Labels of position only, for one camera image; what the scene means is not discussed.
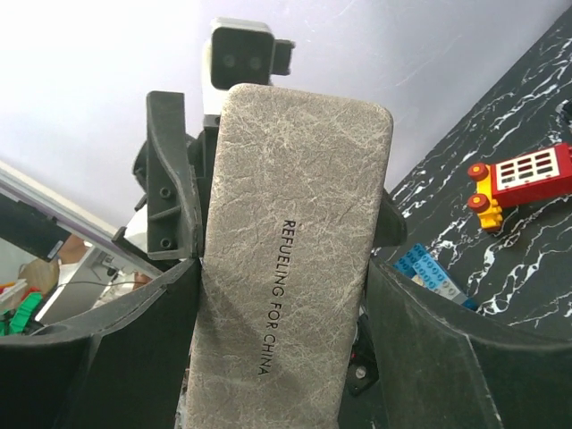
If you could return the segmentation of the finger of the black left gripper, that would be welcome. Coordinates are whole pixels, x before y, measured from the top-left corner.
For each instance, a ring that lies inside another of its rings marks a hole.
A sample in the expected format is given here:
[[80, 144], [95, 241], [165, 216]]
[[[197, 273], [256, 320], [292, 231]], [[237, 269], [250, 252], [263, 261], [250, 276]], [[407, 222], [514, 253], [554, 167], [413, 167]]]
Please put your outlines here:
[[397, 247], [404, 244], [407, 238], [406, 220], [385, 189], [377, 216], [373, 248]]
[[201, 207], [187, 153], [184, 95], [147, 94], [147, 253], [153, 260], [196, 258]]

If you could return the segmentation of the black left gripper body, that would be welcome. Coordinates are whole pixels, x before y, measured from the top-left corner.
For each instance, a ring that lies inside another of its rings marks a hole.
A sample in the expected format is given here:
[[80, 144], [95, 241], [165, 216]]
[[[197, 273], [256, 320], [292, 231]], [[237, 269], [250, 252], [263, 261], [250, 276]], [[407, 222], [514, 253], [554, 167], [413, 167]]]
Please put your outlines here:
[[[201, 131], [196, 138], [190, 135], [186, 136], [187, 155], [190, 164], [195, 169], [198, 179], [198, 190], [201, 192], [201, 205], [208, 206], [210, 203], [214, 159], [209, 159], [210, 155], [215, 154], [215, 146], [213, 141], [209, 141], [204, 131]], [[147, 190], [147, 142], [145, 141], [140, 148], [132, 167], [134, 175], [139, 186]]]

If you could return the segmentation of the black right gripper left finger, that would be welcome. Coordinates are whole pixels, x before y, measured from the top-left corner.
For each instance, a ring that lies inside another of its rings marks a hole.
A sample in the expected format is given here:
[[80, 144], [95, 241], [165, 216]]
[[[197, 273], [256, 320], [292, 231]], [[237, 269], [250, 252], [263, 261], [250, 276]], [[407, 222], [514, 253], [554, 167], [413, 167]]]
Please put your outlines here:
[[172, 428], [201, 268], [179, 263], [101, 307], [1, 339], [3, 428]]

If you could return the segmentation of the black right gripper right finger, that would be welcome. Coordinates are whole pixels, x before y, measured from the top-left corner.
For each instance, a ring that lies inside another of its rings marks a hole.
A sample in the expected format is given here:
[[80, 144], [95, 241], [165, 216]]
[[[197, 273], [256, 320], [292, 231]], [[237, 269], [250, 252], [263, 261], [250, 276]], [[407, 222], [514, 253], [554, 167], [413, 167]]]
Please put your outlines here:
[[569, 428], [571, 343], [509, 327], [383, 262], [366, 303], [391, 428]]

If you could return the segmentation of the grey glasses case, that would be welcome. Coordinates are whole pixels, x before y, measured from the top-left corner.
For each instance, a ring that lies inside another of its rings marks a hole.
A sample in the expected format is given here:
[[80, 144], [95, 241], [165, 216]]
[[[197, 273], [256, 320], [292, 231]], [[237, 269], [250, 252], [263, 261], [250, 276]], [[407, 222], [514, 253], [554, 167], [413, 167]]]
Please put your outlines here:
[[190, 428], [334, 428], [389, 160], [383, 107], [239, 84], [223, 104]]

